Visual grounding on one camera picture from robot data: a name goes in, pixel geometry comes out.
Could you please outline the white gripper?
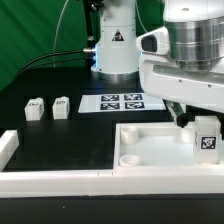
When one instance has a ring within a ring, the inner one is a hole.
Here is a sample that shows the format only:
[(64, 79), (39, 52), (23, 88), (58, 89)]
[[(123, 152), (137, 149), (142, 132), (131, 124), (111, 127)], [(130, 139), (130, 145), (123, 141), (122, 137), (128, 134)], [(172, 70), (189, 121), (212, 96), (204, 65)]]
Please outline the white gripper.
[(193, 121), (184, 105), (224, 113), (224, 57), (215, 60), (208, 72), (188, 72), (168, 57), (170, 50), (165, 27), (141, 35), (136, 40), (140, 51), (139, 76), (143, 91), (162, 98), (174, 124), (185, 128)]

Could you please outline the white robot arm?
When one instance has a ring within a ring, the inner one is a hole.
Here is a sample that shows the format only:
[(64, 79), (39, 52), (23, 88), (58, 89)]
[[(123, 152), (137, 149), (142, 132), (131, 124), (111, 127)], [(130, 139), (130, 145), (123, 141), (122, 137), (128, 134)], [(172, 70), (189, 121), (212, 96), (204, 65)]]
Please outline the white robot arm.
[(140, 78), (143, 91), (224, 114), (224, 0), (162, 0), (163, 26), (136, 35), (136, 0), (90, 0), (100, 40), (95, 77)]

